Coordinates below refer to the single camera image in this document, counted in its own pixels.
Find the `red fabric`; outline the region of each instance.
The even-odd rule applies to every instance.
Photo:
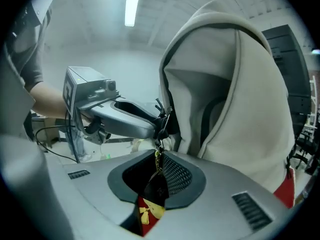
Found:
[[[138,207],[145,207],[145,208],[149,208],[148,205],[145,203],[144,199],[139,196],[138,197]],[[158,219],[153,216],[153,214],[151,213],[150,210],[148,210],[148,217],[149,217],[149,224],[148,225],[145,225],[145,224],[142,224],[142,236],[144,237],[150,229],[152,229],[152,227],[157,223]]]
[[[294,170],[292,168],[290,168],[290,173],[291,177],[290,175],[289,177],[286,176],[282,184],[273,193],[288,208],[292,208],[295,201],[295,180]]]

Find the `vent grille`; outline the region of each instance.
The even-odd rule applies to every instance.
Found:
[[[75,171],[75,172],[68,173],[68,175],[69,175],[71,180],[86,176],[88,174],[90,174],[90,172],[88,172],[87,170],[78,170],[78,171]]]
[[[253,231],[258,231],[272,222],[248,193],[235,194],[232,198]]]

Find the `person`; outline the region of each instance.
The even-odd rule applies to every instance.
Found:
[[[34,26],[27,22],[17,22],[6,43],[8,60],[11,68],[22,78],[24,88],[34,99],[32,110],[36,113],[56,119],[64,119],[67,107],[61,91],[51,87],[43,79],[42,55],[45,46],[45,33],[50,23],[52,10],[48,8],[41,24]],[[81,161],[88,161],[91,156],[85,152],[84,143],[78,130],[73,129],[73,143]],[[66,134],[70,150],[71,139]]]

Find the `black frame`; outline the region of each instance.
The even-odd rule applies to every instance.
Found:
[[[1,10],[1,29],[0,41],[4,43],[8,30],[12,25],[16,15],[28,0],[0,0]],[[319,21],[319,0],[288,0],[294,9],[298,12],[318,48],[320,48],[320,28]],[[1,213],[2,227],[1,233],[10,234],[14,237],[33,237],[36,239],[44,238],[35,229],[30,219],[25,215],[18,202],[13,198],[12,194],[4,184],[3,178],[0,178],[0,194],[1,194]],[[287,224],[284,223],[279,231],[273,232],[270,239],[296,239],[302,234],[305,239],[313,238],[318,235],[318,214],[320,212],[320,178],[317,177],[314,187],[309,197],[300,207],[297,207],[288,217]]]

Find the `gray sleeve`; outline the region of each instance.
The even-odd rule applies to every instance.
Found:
[[[38,83],[43,81],[42,75],[42,52],[44,50],[44,33],[40,33],[36,47],[21,70],[21,77],[25,82],[25,89],[30,92],[30,90]]]

